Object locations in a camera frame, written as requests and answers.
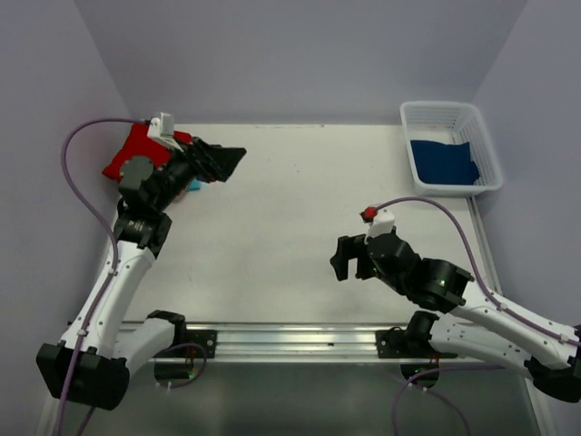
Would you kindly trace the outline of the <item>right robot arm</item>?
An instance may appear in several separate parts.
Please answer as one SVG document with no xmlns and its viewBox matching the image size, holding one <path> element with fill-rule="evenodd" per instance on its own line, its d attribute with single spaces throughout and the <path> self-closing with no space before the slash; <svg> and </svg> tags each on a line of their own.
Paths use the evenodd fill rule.
<svg viewBox="0 0 581 436">
<path fill-rule="evenodd" d="M 403 332 L 383 341 L 414 357 L 462 355 L 495 364 L 531 380 L 544 394 L 580 400 L 580 330 L 539 320 L 530 312 L 479 287 L 472 274 L 453 263 L 422 258 L 396 233 L 374 238 L 341 236 L 330 258 L 335 276 L 375 278 L 419 307 Z"/>
</svg>

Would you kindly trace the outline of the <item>red t shirt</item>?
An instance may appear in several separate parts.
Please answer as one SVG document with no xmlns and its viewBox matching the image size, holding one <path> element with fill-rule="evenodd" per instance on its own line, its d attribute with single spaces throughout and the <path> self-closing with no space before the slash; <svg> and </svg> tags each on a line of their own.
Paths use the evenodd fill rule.
<svg viewBox="0 0 581 436">
<path fill-rule="evenodd" d="M 133 124 L 122 148 L 103 168 L 102 175 L 119 183 L 123 165 L 133 157 L 146 157 L 155 167 L 164 166 L 170 160 L 171 152 L 148 138 L 147 132 L 148 127 L 145 124 Z"/>
</svg>

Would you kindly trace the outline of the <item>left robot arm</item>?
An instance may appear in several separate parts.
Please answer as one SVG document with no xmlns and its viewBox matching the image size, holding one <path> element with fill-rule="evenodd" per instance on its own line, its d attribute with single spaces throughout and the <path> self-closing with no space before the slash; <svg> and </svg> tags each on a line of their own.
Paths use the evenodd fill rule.
<svg viewBox="0 0 581 436">
<path fill-rule="evenodd" d="M 145 156 L 123 161 L 112 247 L 82 310 L 56 344 L 43 344 L 36 363 L 50 394 L 107 411 L 123 399 L 132 376 L 155 355 L 187 347 L 186 321 L 155 310 L 126 339 L 118 333 L 143 277 L 172 226 L 166 208 L 190 182 L 226 182 L 247 153 L 241 147 L 182 143 L 165 164 Z"/>
</svg>

